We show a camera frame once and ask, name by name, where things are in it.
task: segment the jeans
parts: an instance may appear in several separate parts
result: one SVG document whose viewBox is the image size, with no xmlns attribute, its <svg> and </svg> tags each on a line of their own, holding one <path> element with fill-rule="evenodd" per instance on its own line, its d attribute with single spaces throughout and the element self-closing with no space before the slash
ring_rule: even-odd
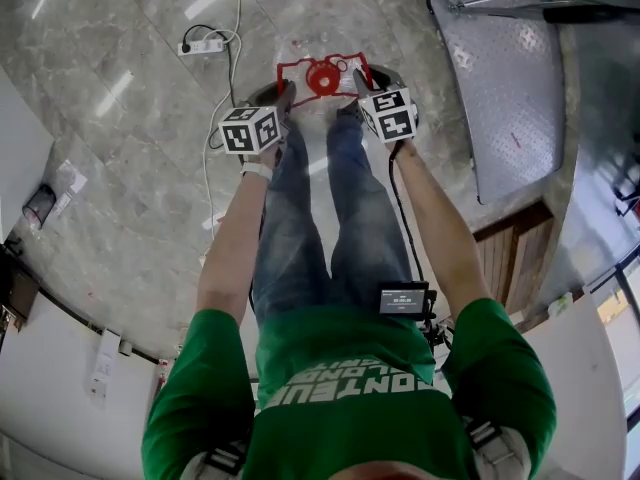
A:
<svg viewBox="0 0 640 480">
<path fill-rule="evenodd" d="M 327 304 L 378 313 L 378 283 L 410 281 L 404 239 L 387 191 L 371 173 L 362 128 L 341 116 L 327 136 L 329 183 L 340 223 L 329 277 L 311 218 L 309 159 L 293 126 L 267 191 L 253 281 L 258 325 Z"/>
</svg>

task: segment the red object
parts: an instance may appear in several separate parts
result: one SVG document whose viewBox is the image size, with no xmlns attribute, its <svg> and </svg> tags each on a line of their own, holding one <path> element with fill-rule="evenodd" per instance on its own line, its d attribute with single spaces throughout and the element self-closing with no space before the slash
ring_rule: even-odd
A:
<svg viewBox="0 0 640 480">
<path fill-rule="evenodd" d="M 373 87 L 373 79 L 371 78 L 371 72 L 369 71 L 369 64 L 367 64 L 367 59 L 365 59 L 362 52 L 356 53 L 355 55 L 340 55 L 339 53 L 334 53 L 327 55 L 322 60 L 307 58 L 300 59 L 297 62 L 279 63 L 278 92 L 282 93 L 284 90 L 284 78 L 282 77 L 283 69 L 298 66 L 303 62 L 308 62 L 309 68 L 307 69 L 305 78 L 307 86 L 309 86 L 309 89 L 315 93 L 315 96 L 311 96 L 294 103 L 294 107 L 299 107 L 308 101 L 317 100 L 324 96 L 353 96 L 354 98 L 357 98 L 358 95 L 355 93 L 338 91 L 340 87 L 340 73 L 347 70 L 346 61 L 350 59 L 360 60 L 360 65 L 367 79 L 367 83 L 369 87 Z"/>
</svg>

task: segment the small display screen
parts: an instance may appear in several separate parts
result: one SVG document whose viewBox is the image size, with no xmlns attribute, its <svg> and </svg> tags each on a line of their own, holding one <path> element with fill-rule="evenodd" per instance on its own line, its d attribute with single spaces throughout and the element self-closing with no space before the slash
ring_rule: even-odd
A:
<svg viewBox="0 0 640 480">
<path fill-rule="evenodd" d="M 382 290 L 380 313 L 383 315 L 419 315 L 424 307 L 425 290 Z"/>
</svg>

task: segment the white cable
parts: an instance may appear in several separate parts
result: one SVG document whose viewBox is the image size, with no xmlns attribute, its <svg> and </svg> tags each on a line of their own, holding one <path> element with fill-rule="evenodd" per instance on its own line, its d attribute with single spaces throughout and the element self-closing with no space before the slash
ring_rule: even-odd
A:
<svg viewBox="0 0 640 480">
<path fill-rule="evenodd" d="M 236 52 L 236 56 L 233 59 L 233 66 L 231 68 L 231 80 L 230 80 L 231 86 L 233 86 L 233 80 L 236 76 L 236 67 L 238 66 L 238 59 L 240 58 L 240 52 L 242 51 L 242 38 L 238 35 L 238 27 L 240 26 L 241 1 L 242 0 L 238 0 L 235 30 L 218 29 L 218 30 L 211 31 L 205 35 L 205 38 L 207 38 L 209 35 L 214 34 L 218 31 L 228 32 L 233 35 L 228 40 L 226 40 L 224 44 L 230 43 L 233 39 L 238 40 L 238 51 Z M 211 210 L 210 219 L 211 219 L 211 239 L 212 240 L 215 238 L 216 235 L 213 230 L 213 227 L 214 227 L 213 199 L 211 198 L 211 188 L 209 187 L 209 174 L 207 173 L 207 149 L 209 147 L 209 137 L 211 136 L 211 132 L 213 130 L 213 124 L 215 122 L 216 114 L 218 113 L 218 110 L 224 104 L 224 102 L 227 101 L 227 99 L 229 99 L 229 96 L 231 96 L 231 87 L 229 88 L 229 91 L 227 92 L 225 97 L 222 98 L 222 100 L 220 100 L 220 102 L 216 105 L 216 107 L 213 109 L 213 112 L 211 113 L 211 119 L 209 122 L 209 131 L 207 132 L 207 135 L 204 139 L 204 147 L 202 148 L 202 169 L 204 171 L 204 186 L 207 187 L 207 198 L 209 199 L 209 208 Z"/>
</svg>

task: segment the person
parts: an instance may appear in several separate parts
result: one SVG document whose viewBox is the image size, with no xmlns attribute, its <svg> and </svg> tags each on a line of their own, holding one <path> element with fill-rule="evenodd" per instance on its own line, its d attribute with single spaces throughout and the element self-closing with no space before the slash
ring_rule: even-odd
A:
<svg viewBox="0 0 640 480">
<path fill-rule="evenodd" d="M 396 162 L 456 321 L 442 368 L 451 398 L 432 386 L 435 361 L 415 322 L 378 314 L 378 283 L 410 281 L 411 268 L 354 105 L 327 136 L 340 223 L 331 276 L 297 127 L 277 166 L 274 149 L 260 155 L 270 183 L 264 172 L 243 176 L 148 418 L 148 480 L 226 478 L 243 462 L 245 479 L 292 480 L 513 479 L 540 465 L 556 421 L 544 371 L 492 300 L 473 236 L 410 141 Z M 239 334 L 252 282 L 255 418 Z"/>
</svg>

